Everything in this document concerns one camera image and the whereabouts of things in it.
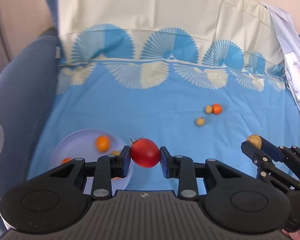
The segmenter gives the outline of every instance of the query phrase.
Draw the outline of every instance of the silver screw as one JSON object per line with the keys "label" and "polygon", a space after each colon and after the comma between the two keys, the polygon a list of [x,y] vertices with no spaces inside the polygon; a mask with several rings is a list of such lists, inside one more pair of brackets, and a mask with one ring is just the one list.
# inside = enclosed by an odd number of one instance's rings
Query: silver screw
{"label": "silver screw", "polygon": [[181,196],[186,197],[186,198],[195,197],[196,195],[197,195],[197,193],[192,189],[185,189],[185,190],[181,191]]}
{"label": "silver screw", "polygon": [[93,194],[96,196],[96,197],[106,197],[109,195],[109,191],[107,191],[106,189],[104,188],[99,188],[99,189],[96,189]]}

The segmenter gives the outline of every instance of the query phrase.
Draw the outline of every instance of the tomato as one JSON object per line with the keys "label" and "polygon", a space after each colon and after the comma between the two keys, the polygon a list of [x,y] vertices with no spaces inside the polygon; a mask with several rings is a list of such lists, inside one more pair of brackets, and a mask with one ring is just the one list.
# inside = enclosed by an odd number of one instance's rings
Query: tomato
{"label": "tomato", "polygon": [[67,162],[71,161],[72,159],[73,158],[71,158],[71,157],[66,157],[62,160],[61,164],[67,163]]}
{"label": "tomato", "polygon": [[160,151],[153,141],[140,138],[132,143],[130,157],[139,166],[151,168],[160,161]]}
{"label": "tomato", "polygon": [[220,114],[222,112],[222,106],[220,104],[213,104],[212,105],[212,112],[214,114]]}
{"label": "tomato", "polygon": [[106,152],[110,148],[110,139],[106,135],[99,136],[95,141],[95,146],[99,152]]}

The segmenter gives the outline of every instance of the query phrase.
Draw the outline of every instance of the blue upholstery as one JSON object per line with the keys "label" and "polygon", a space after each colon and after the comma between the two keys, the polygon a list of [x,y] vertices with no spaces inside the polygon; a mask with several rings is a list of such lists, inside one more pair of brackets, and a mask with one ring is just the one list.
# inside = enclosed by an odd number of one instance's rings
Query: blue upholstery
{"label": "blue upholstery", "polygon": [[[0,198],[26,179],[55,96],[56,46],[59,46],[56,36],[40,36],[0,75],[0,124],[5,136],[0,155]],[[0,228],[5,228],[1,218]]]}

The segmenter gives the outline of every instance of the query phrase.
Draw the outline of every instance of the plate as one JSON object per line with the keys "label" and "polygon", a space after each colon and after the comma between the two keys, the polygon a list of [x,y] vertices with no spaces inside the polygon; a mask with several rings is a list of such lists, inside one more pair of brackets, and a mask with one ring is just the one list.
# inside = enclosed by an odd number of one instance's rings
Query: plate
{"label": "plate", "polygon": [[[95,148],[95,140],[100,135],[107,135],[110,138],[111,146],[110,149],[101,153]],[[53,150],[51,159],[48,165],[49,170],[59,166],[63,159],[70,158],[84,158],[86,162],[95,162],[99,157],[108,155],[112,151],[121,151],[126,145],[119,136],[113,136],[104,131],[83,129],[76,131],[67,137],[65,137]],[[127,187],[133,170],[133,161],[130,162],[128,175],[125,178],[112,179],[112,195],[115,194],[116,190],[123,190]],[[84,188],[85,194],[91,194],[93,178],[87,178],[87,184]]]}

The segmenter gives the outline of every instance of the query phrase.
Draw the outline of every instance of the robotic arm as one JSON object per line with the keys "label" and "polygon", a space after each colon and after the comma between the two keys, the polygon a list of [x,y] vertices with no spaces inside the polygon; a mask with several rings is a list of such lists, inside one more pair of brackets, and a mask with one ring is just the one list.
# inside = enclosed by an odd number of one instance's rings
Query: robotic arm
{"label": "robotic arm", "polygon": [[[300,149],[275,147],[262,138],[258,149],[241,149],[258,166],[254,179],[215,159],[194,163],[160,148],[165,178],[179,179],[172,191],[117,191],[111,178],[124,178],[130,147],[96,162],[76,158],[9,190],[0,215],[9,229],[2,239],[287,239],[300,228],[300,181],[277,169],[285,163],[300,179]],[[94,177],[91,195],[83,194]],[[203,178],[206,195],[198,194]]]}

